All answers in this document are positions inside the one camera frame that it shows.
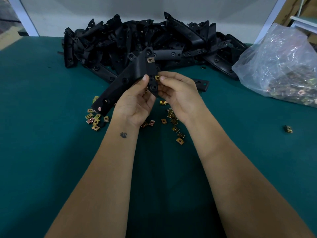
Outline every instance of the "workbench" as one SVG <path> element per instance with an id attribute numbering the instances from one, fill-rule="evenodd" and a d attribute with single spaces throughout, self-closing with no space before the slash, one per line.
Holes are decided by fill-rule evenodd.
<path id="1" fill-rule="evenodd" d="M 0 52 L 0 237 L 43 237 L 93 159 L 107 126 L 85 121 L 108 84 L 65 69 L 61 39 L 24 37 Z M 317 109 L 263 97 L 200 66 L 202 98 L 229 137 L 317 235 Z M 135 152 L 127 237 L 225 237 L 192 140 L 176 142 L 157 99 Z M 293 133 L 283 131 L 283 125 Z"/>

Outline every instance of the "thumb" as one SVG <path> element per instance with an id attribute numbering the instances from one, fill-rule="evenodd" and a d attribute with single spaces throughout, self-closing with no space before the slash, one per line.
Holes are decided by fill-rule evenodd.
<path id="1" fill-rule="evenodd" d="M 163 85 L 173 89 L 174 91 L 182 90 L 182 87 L 184 85 L 183 82 L 176 80 L 175 78 L 167 78 L 165 76 L 160 76 L 159 80 Z"/>
<path id="2" fill-rule="evenodd" d="M 149 76 L 145 74 L 139 82 L 137 82 L 135 85 L 133 85 L 129 89 L 129 95 L 136 96 L 138 94 L 143 94 L 145 91 L 145 88 L 147 87 L 149 83 L 149 80 L 150 80 Z"/>

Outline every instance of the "hand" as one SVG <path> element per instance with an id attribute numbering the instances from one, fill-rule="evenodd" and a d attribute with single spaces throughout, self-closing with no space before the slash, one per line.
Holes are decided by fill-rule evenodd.
<path id="1" fill-rule="evenodd" d="M 208 110 L 195 82 L 175 72 L 159 72 L 158 94 L 172 107 L 177 118 L 187 126 Z"/>
<path id="2" fill-rule="evenodd" d="M 156 97 L 149 91 L 145 93 L 149 83 L 149 76 L 133 85 L 118 100 L 113 116 L 124 118 L 136 127 L 140 127 L 152 110 Z"/>

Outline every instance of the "tattoo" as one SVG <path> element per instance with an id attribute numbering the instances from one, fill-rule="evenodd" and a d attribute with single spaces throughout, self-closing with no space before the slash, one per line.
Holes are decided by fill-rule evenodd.
<path id="1" fill-rule="evenodd" d="M 127 133 L 121 132 L 120 136 L 121 136 L 122 138 L 126 138 Z"/>

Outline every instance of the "green table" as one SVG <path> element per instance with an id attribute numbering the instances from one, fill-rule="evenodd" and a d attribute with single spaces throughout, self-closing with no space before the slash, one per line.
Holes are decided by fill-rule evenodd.
<path id="1" fill-rule="evenodd" d="M 80 65 L 65 69 L 59 50 L 60 38 L 25 37 L 0 52 L 0 237 L 43 237 L 106 131 L 84 116 L 108 84 Z M 178 72 L 210 81 L 210 111 L 317 235 L 317 109 L 262 97 L 210 68 Z M 140 130 L 127 237 L 224 237 L 187 130 L 179 124 L 180 146 L 160 121 L 167 108 L 157 100 L 155 125 Z"/>

